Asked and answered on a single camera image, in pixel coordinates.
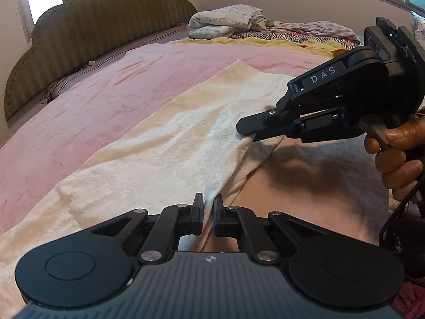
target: tufted headboard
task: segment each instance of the tufted headboard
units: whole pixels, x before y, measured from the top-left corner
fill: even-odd
[[[38,19],[7,80],[6,120],[55,80],[125,43],[187,23],[188,0],[63,0]]]

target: hand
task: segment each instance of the hand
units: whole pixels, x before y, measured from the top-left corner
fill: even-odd
[[[389,129],[386,133],[388,150],[380,151],[376,139],[366,136],[365,149],[376,153],[375,165],[382,172],[382,184],[392,189],[394,199],[401,201],[417,183],[415,180],[423,170],[418,159],[406,162],[404,150],[425,144],[425,117],[405,122],[401,127]]]

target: electrical cord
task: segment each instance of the electrical cord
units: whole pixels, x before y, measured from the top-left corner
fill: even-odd
[[[63,81],[66,79],[66,77],[62,78],[62,79],[58,79],[56,81],[54,81],[52,84],[50,84],[47,87],[47,90],[44,92],[44,94],[40,97],[40,104],[47,104],[50,101],[52,101],[52,93],[56,90],[56,88],[63,83]]]
[[[391,228],[402,216],[405,212],[406,205],[409,203],[409,201],[413,198],[413,196],[416,194],[416,192],[419,190],[419,187],[425,183],[425,175],[422,175],[419,179],[418,183],[410,190],[409,193],[403,198],[403,200],[400,202],[400,204],[397,206],[397,208],[394,210],[394,212],[391,214],[391,216],[387,219],[385,224],[382,226],[381,230],[379,231],[379,237],[378,237],[378,243],[379,246],[383,246],[383,240],[384,240],[384,234],[385,232]],[[418,281],[408,274],[405,274],[405,279],[416,286],[425,288],[425,283]]]

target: yellow blanket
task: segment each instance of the yellow blanket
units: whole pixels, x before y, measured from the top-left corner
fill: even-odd
[[[262,47],[280,47],[291,48],[296,51],[304,51],[314,55],[326,56],[329,58],[336,57],[348,51],[338,42],[328,40],[326,42],[318,42],[309,39],[303,43],[295,43],[287,39],[260,39],[257,37],[246,37],[243,39],[232,39],[226,37],[218,37],[214,39],[190,39],[183,38],[170,43],[199,43],[199,44],[250,44]]]

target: cream towel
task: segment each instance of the cream towel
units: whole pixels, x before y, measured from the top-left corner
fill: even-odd
[[[135,208],[157,214],[169,205],[190,204],[196,192],[205,196],[205,223],[219,192],[230,205],[247,175],[282,139],[252,143],[236,133],[236,122],[269,109],[290,79],[239,60],[96,152],[0,236],[0,317],[23,306],[14,268],[31,248]]]

